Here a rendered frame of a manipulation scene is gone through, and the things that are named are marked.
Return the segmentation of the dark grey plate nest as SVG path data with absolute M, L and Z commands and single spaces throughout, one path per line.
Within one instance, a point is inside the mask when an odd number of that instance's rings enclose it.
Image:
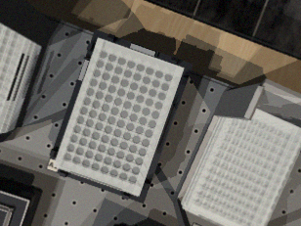
M 0 177 L 0 226 L 31 226 L 41 195 L 42 190 Z

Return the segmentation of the grey flat base plate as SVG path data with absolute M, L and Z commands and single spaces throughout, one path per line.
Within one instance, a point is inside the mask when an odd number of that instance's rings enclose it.
M 0 177 L 42 190 L 31 226 L 179 226 L 173 203 L 223 92 L 237 88 L 191 70 L 144 203 L 64 178 L 46 167 L 94 32 L 41 14 L 52 26 L 14 140 L 0 143 Z M 267 226 L 301 226 L 301 153 Z

